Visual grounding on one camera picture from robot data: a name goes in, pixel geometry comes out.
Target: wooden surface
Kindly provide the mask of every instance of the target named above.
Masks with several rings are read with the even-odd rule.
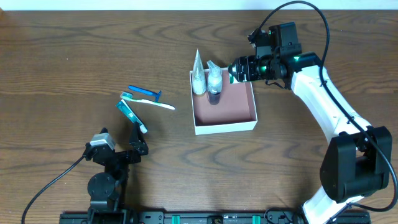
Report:
[[[0,20],[0,223],[19,223],[29,200],[76,161],[107,127],[123,150],[131,123],[115,107],[127,85],[162,90],[170,111],[133,104],[149,132],[149,155],[130,173],[127,202],[138,210],[265,210],[297,207],[319,188],[327,149],[317,122],[291,91],[254,83],[253,131],[195,136],[188,72],[202,60],[226,66],[254,53],[246,35],[267,11],[5,12]],[[326,67],[356,111],[394,137],[398,169],[396,11],[325,11]],[[283,11],[266,25],[295,21],[303,51],[319,56],[325,30],[315,11]],[[84,211],[83,161],[33,204],[27,223],[57,223]],[[387,205],[392,184],[362,203]],[[372,213],[396,223],[398,208]]]

